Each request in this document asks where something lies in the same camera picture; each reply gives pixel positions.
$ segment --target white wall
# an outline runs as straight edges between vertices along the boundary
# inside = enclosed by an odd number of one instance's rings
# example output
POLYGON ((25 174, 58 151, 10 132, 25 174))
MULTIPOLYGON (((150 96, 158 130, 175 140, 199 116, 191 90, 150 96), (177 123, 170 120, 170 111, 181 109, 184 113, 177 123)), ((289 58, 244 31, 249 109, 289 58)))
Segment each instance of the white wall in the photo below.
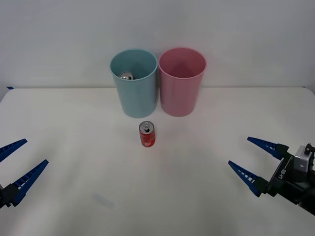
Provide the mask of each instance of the white wall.
POLYGON ((0 88, 111 87, 127 48, 207 58, 204 86, 315 82, 314 0, 2 0, 0 88))

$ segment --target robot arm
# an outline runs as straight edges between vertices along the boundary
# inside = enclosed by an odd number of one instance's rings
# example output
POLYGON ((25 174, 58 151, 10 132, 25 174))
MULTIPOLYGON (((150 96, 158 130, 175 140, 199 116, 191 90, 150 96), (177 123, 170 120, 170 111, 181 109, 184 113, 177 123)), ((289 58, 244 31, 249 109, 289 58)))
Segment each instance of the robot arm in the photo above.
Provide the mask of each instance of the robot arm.
POLYGON ((288 146, 252 137, 247 139, 281 161, 269 182, 229 161, 231 168, 250 190, 257 197, 262 193, 268 193, 272 197, 280 194, 315 215, 315 147, 311 144, 300 146, 293 156, 287 152, 288 146))
MULTIPOLYGON (((27 140, 22 139, 0 148, 0 162, 7 158, 10 154, 12 154, 25 143, 27 143, 27 140)), ((16 207, 25 197, 27 191, 37 180, 37 178, 45 169, 47 164, 48 161, 44 160, 38 166, 33 168, 27 174, 23 175, 14 183, 9 184, 7 187, 3 188, 0 185, 0 208, 2 208, 4 205, 6 205, 7 207, 14 205, 16 207)))

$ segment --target red soda can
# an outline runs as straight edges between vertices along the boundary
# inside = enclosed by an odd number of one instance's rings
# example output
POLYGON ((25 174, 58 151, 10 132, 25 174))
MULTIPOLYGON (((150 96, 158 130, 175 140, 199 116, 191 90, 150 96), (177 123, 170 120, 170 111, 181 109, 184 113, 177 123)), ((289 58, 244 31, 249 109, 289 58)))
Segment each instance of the red soda can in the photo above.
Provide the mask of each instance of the red soda can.
POLYGON ((146 148, 153 146, 156 141, 156 133, 152 122, 144 121, 139 125, 141 144, 146 148))

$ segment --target plastic cup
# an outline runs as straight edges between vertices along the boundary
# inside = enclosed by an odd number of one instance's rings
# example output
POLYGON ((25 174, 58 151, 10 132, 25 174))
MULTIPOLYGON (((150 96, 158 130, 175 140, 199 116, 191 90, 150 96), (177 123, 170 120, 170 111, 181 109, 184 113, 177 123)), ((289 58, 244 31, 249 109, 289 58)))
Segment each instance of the plastic cup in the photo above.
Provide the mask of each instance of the plastic cup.
POLYGON ((110 63, 118 96, 127 116, 143 118, 157 106, 157 58, 144 50, 131 49, 117 54, 110 63), (131 72, 135 80, 120 78, 131 72))
POLYGON ((189 115, 195 108, 207 62, 198 51, 174 48, 159 59, 162 109, 174 117, 189 115))

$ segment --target cup rim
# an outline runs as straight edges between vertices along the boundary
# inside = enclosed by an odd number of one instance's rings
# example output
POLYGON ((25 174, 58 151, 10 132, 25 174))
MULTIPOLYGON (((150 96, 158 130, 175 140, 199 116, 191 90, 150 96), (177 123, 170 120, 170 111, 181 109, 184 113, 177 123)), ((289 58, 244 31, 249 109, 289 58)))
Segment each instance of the cup rim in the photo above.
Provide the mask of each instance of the cup rim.
POLYGON ((117 79, 120 79, 120 80, 122 80, 122 81, 126 81, 126 82, 128 82, 128 83, 129 83, 129 82, 134 83, 134 82, 136 82, 136 81, 140 81, 140 80, 144 80, 144 79, 148 78, 149 76, 151 76, 153 73, 156 72, 157 68, 158 68, 158 59, 156 58, 156 56, 155 56, 153 53, 151 53, 151 52, 149 52, 149 51, 147 51, 147 50, 141 49, 141 48, 131 48, 131 49, 123 50, 123 51, 117 53, 117 54, 111 59, 110 64, 109 64, 109 69, 110 69, 111 73, 112 73, 117 79), (140 79, 136 79, 136 80, 125 80, 125 79, 122 79, 122 78, 120 78, 119 76, 115 75, 115 74, 113 73, 113 71, 112 71, 112 68, 111 68, 113 59, 114 59, 116 56, 118 56, 119 54, 121 54, 121 53, 124 53, 124 52, 127 52, 127 51, 135 51, 135 50, 144 51, 144 52, 146 52, 146 53, 151 54, 151 55, 154 57, 154 59, 156 60, 156 66, 155 66, 154 70, 153 70, 149 75, 147 75, 147 76, 145 76, 145 77, 142 77, 142 78, 140 78, 140 79))
POLYGON ((164 74, 166 74, 167 76, 169 76, 169 77, 171 77, 171 78, 179 79, 179 80, 187 80, 187 79, 196 78, 196 77, 198 77, 199 75, 201 75, 202 73, 204 73, 205 70, 207 69, 207 60, 206 60, 206 58, 204 57, 204 55, 202 55, 201 52, 199 52, 199 51, 197 51, 197 50, 195 50, 195 49, 188 48, 188 47, 176 47, 176 48, 171 48, 171 49, 165 51, 165 52, 160 56, 160 58, 159 58, 159 60, 158 60, 158 67, 159 67, 159 69, 160 69, 164 74), (194 51, 194 52, 200 54, 200 55, 202 56, 202 58, 204 59, 205 63, 206 63, 206 64, 205 64, 205 68, 203 69, 203 71, 201 71, 199 74, 197 74, 197 75, 195 75, 195 76, 187 77, 187 78, 176 77, 176 76, 172 76, 172 75, 166 73, 166 72, 161 68, 160 61, 161 61, 162 56, 163 56, 165 53, 167 53, 167 52, 169 52, 169 51, 171 51, 171 50, 174 50, 174 49, 189 49, 189 50, 191 50, 191 51, 194 51))

